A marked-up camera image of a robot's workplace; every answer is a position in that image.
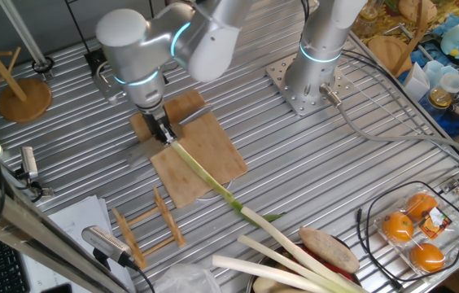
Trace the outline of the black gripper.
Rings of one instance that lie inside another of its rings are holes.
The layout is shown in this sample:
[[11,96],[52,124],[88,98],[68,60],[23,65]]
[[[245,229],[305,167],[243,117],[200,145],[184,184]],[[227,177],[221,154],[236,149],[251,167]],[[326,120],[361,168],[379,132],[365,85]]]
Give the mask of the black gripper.
[[141,109],[143,119],[155,139],[164,144],[171,144],[177,140],[173,127],[169,125],[168,114],[163,107],[156,109]]

